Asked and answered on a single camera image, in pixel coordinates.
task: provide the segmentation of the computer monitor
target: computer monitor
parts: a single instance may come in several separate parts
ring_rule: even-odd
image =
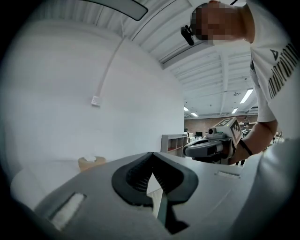
[[[196,137],[202,137],[202,132],[196,132]]]

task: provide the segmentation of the white t-shirt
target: white t-shirt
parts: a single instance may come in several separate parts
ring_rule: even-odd
[[[247,1],[255,24],[250,73],[258,121],[277,119],[284,138],[300,137],[300,55],[281,23],[259,3]]]

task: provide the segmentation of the white wall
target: white wall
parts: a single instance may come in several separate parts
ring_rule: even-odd
[[[160,151],[162,134],[182,133],[179,82],[128,40],[108,72],[101,108],[91,106],[120,40],[104,29],[53,20],[20,33],[1,75],[2,147],[12,175],[34,162]]]

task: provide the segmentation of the black earpiece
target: black earpiece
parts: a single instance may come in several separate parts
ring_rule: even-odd
[[[181,27],[180,32],[189,45],[193,46],[195,44],[192,38],[194,34],[189,26],[185,25],[184,27]]]

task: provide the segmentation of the ceiling beam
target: ceiling beam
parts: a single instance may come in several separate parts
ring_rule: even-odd
[[[123,14],[120,14],[120,22],[121,22],[121,29],[122,29],[122,38],[124,38]]]
[[[172,70],[176,68],[178,65],[180,65],[181,61],[188,61],[189,59],[192,59],[192,56],[199,53],[202,50],[209,50],[209,48],[212,47],[212,45],[208,44],[207,42],[201,42],[200,44],[194,45],[191,48],[188,48],[187,50],[175,55],[171,59],[169,59],[167,62],[162,64],[162,69],[169,69]]]
[[[231,111],[230,112],[224,112],[222,116],[220,116],[220,112],[210,112],[210,113],[207,113],[207,114],[197,114],[198,117],[194,117],[193,115],[191,115],[190,112],[185,112],[185,116],[191,117],[192,119],[196,119],[196,118],[212,118],[213,116],[216,117],[216,118],[227,118],[227,117],[231,118],[231,117],[235,117],[235,116],[247,115],[244,112],[245,110],[238,110],[234,114],[232,114]],[[250,114],[257,115],[257,112],[251,112]]]
[[[219,114],[211,114],[211,115],[209,115],[209,114],[206,114],[205,116],[201,116],[201,115],[199,115],[198,117],[194,117],[194,116],[186,116],[185,118],[184,118],[184,120],[191,120],[191,119],[210,119],[210,118],[232,118],[232,117],[238,117],[238,116],[245,116],[245,115],[247,115],[247,116],[250,116],[250,115],[257,115],[257,113],[256,112],[254,112],[254,113],[248,113],[248,114],[246,114],[246,113],[244,113],[244,112],[241,112],[241,113],[235,113],[235,114],[228,114],[228,115],[219,115]]]
[[[227,92],[237,92],[237,91],[243,91],[245,89],[235,89],[235,90],[230,90],[230,91],[227,91]],[[184,100],[185,101],[190,101],[190,100],[195,100],[195,99],[199,99],[199,98],[205,98],[205,97],[208,97],[208,96],[212,96],[212,95],[218,95],[218,94],[222,94],[223,92],[214,92],[214,93],[211,93],[211,94],[207,94],[207,95],[202,95],[202,96],[197,96],[197,97],[191,97],[191,98],[185,98]]]
[[[207,0],[188,0],[188,2],[191,4],[192,7],[196,8],[199,5],[206,3]]]
[[[225,105],[227,88],[228,88],[228,56],[225,52],[220,52],[220,58],[221,58],[222,74],[223,74],[223,97],[222,97],[221,109],[220,109],[220,115],[221,115]]]
[[[247,105],[247,107],[245,107],[245,109],[243,109],[243,110],[246,110],[246,112],[247,112],[247,111],[249,111],[251,108],[253,108],[256,104],[257,104],[257,98],[254,98],[254,99],[252,100],[252,102],[249,103],[249,104]]]

